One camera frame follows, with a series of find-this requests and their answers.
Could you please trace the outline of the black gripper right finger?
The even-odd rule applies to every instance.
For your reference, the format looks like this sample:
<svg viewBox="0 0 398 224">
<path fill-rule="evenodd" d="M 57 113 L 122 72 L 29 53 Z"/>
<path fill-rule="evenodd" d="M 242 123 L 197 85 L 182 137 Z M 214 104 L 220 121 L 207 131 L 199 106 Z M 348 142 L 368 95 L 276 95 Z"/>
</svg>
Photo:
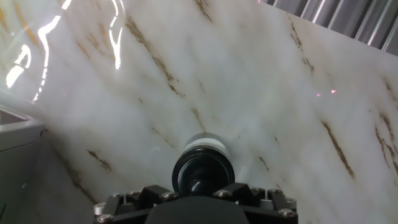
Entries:
<svg viewBox="0 0 398 224">
<path fill-rule="evenodd" d="M 281 189 L 233 183 L 215 191 L 213 197 L 238 206 L 249 223 L 298 224 L 297 201 Z"/>
</svg>

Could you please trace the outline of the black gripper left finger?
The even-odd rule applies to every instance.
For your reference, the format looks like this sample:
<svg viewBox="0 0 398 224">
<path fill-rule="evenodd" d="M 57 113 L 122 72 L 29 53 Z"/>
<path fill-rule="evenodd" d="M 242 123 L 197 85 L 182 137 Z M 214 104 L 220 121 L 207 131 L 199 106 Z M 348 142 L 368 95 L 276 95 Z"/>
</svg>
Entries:
<svg viewBox="0 0 398 224">
<path fill-rule="evenodd" d="M 158 185 L 144 187 L 125 194 L 116 193 L 105 202 L 93 207 L 94 224 L 141 224 L 145 223 L 156 205 L 177 200 L 179 195 Z"/>
</svg>

